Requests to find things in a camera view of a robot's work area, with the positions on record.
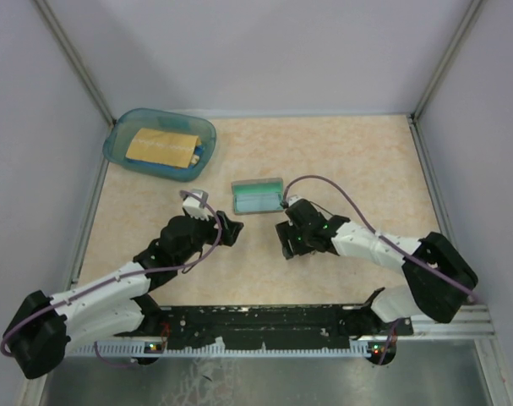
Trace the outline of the light blue cleaning cloth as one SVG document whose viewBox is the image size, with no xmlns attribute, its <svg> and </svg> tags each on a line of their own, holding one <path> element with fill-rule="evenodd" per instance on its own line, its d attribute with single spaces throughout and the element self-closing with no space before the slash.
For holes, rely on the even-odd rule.
<svg viewBox="0 0 513 406">
<path fill-rule="evenodd" d="M 237 195 L 234 201 L 234 211 L 241 214 L 272 212 L 280 209 L 280 197 L 273 194 Z"/>
</svg>

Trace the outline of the teal plastic bin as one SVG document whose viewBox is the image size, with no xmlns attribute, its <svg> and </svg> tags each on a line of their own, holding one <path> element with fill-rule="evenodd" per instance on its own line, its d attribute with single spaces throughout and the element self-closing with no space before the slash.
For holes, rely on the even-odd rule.
<svg viewBox="0 0 513 406">
<path fill-rule="evenodd" d="M 142 128 L 197 135 L 205 151 L 195 167 L 184 171 L 164 167 L 143 167 L 129 163 L 125 156 L 128 145 Z M 136 108 L 124 113 L 117 120 L 103 144 L 102 152 L 109 162 L 116 163 L 125 169 L 187 183 L 195 180 L 202 173 L 213 155 L 216 141 L 216 128 L 206 119 L 156 109 Z"/>
</svg>

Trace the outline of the metal frame sunglasses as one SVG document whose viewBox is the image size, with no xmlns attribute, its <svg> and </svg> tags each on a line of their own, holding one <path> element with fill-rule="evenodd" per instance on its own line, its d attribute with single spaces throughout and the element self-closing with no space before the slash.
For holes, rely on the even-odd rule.
<svg viewBox="0 0 513 406">
<path fill-rule="evenodd" d="M 316 206 L 318 219 L 311 231 L 310 243 L 314 249 L 321 253 L 335 254 L 331 239 L 336 236 L 336 227 L 333 223 L 333 215 L 323 206 Z"/>
</svg>

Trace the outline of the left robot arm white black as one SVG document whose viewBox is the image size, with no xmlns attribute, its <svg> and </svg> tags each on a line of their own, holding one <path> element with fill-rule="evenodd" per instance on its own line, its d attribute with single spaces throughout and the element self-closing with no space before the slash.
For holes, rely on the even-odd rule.
<svg viewBox="0 0 513 406">
<path fill-rule="evenodd" d="M 243 227 L 223 211 L 201 218 L 175 216 L 159 238 L 116 271 L 58 294 L 28 294 L 3 334 L 2 355 L 14 359 L 31 380 L 88 343 L 137 331 L 156 333 L 161 314 L 150 292 L 199 264 L 216 247 L 233 246 Z"/>
</svg>

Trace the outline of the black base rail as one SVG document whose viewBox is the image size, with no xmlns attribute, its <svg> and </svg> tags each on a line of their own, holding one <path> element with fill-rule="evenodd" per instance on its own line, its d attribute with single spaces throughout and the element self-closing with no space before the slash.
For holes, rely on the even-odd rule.
<svg viewBox="0 0 513 406">
<path fill-rule="evenodd" d="M 386 345 L 377 342 L 363 352 L 373 363 L 384 356 L 387 364 L 395 357 L 397 337 L 411 336 L 410 320 L 385 323 L 367 306 L 341 304 L 288 306 L 144 306 L 145 318 L 131 332 L 119 337 L 157 337 L 159 351 L 202 351 L 222 345 L 227 352 L 321 353 L 350 351 L 364 336 L 391 336 Z"/>
</svg>

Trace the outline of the grey glasses case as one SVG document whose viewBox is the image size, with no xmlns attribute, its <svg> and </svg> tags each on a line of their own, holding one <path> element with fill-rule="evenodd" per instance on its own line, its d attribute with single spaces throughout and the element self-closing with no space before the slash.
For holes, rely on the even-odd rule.
<svg viewBox="0 0 513 406">
<path fill-rule="evenodd" d="M 249 195 L 249 194 L 273 194 L 280 197 L 280 204 L 283 200 L 283 180 L 282 178 L 259 178 L 259 179 L 246 179 L 232 182 L 232 196 L 233 196 L 233 211 L 234 201 L 237 195 Z"/>
</svg>

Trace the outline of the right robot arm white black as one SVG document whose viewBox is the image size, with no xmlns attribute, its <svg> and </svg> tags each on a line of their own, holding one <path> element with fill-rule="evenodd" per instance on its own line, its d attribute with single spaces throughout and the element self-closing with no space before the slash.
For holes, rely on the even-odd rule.
<svg viewBox="0 0 513 406">
<path fill-rule="evenodd" d="M 276 224 L 283 256 L 327 253 L 370 261 L 402 275 L 405 282 L 376 289 L 364 303 L 341 318 L 351 337 L 379 335 L 396 321 L 425 315 L 447 324 L 478 285 L 478 276 L 441 233 L 403 238 L 379 233 L 348 217 L 325 217 L 312 202 L 297 199 Z"/>
</svg>

